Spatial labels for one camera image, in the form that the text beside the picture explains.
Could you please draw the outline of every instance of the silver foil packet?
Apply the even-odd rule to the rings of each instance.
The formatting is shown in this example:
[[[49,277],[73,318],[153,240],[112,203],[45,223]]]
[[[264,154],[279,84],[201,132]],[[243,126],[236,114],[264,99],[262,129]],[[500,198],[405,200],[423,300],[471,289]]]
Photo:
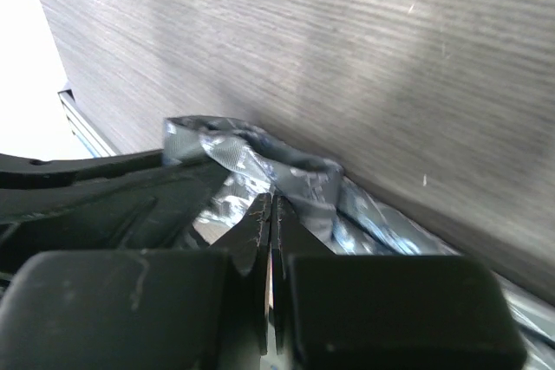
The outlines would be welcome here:
[[[243,120],[191,116],[166,121],[168,164],[212,158],[230,171],[222,189],[194,222],[213,243],[238,223],[263,192],[278,190],[301,223],[337,254],[457,256],[438,237],[372,198],[344,177],[337,162],[301,152]],[[499,282],[523,330],[527,370],[555,370],[555,309],[501,276]]]

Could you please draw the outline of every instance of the scratch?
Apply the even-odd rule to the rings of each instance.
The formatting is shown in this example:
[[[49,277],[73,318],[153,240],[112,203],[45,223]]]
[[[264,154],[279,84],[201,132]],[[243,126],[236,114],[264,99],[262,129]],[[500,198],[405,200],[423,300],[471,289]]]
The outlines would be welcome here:
[[[145,283],[145,279],[147,278],[148,271],[150,270],[150,263],[144,257],[131,254],[131,253],[129,253],[129,256],[132,257],[138,264],[140,264],[140,266],[142,266],[142,271],[140,272],[140,275],[137,278],[135,289],[129,296],[129,299],[131,300],[131,310],[136,311],[137,309],[139,309],[139,306],[140,306],[140,299],[142,298],[143,285]]]
[[[115,280],[115,278],[118,276],[118,274],[124,270],[124,266],[118,266],[117,268],[115,268],[114,270],[112,270],[109,275],[106,277],[106,279],[104,280],[104,283],[102,284],[102,287],[100,289],[100,292],[102,292],[104,289],[106,289],[108,286],[110,286],[110,284]]]
[[[412,12],[413,9],[415,8],[416,2],[418,2],[418,0],[415,0],[415,1],[413,2],[413,4],[410,5],[410,8],[408,8],[408,12],[407,12],[407,13],[408,13],[409,15],[410,15],[410,12]]]
[[[440,26],[440,37],[441,37],[441,58],[444,61],[441,62],[441,73],[443,74],[443,70],[445,67],[445,60],[448,60],[451,57],[451,54],[447,53],[447,43],[445,41],[445,33],[443,32],[443,23]]]
[[[16,233],[19,226],[19,223],[10,224],[8,228],[2,234],[0,234],[0,244],[4,244],[6,241],[8,241],[8,239]]]

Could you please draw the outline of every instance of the gray wooden panel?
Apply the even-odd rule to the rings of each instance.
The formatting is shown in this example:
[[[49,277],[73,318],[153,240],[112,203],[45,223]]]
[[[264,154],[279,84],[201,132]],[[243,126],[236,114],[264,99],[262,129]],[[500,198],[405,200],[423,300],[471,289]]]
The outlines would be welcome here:
[[[248,119],[555,288],[555,0],[41,1],[120,149],[160,146],[165,116]]]

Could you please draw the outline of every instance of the black plastic part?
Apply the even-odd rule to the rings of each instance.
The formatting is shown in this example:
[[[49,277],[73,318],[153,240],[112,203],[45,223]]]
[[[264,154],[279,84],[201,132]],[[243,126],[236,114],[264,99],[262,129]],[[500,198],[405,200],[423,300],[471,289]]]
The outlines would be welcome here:
[[[461,256],[292,256],[291,367],[519,370],[526,350],[492,274]]]
[[[218,239],[210,250],[225,250],[245,279],[248,303],[255,317],[261,355],[268,352],[270,292],[271,194],[261,194],[243,219]]]
[[[271,273],[274,329],[279,354],[283,352],[285,322],[290,314],[291,294],[286,284],[285,265],[289,256],[299,254],[331,256],[333,252],[299,223],[289,201],[276,196],[271,209]]]
[[[0,155],[2,272],[45,250],[171,247],[229,174],[209,159],[163,166],[161,152],[28,162]]]
[[[223,251],[43,253],[23,266],[1,304],[0,364],[256,369],[247,287]]]

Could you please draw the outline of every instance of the wood grain surface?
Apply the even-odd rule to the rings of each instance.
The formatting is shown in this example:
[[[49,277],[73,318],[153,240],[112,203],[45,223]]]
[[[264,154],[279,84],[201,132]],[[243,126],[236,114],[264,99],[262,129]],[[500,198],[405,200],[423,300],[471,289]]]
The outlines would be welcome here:
[[[121,150],[247,119],[555,299],[555,0],[41,1]]]

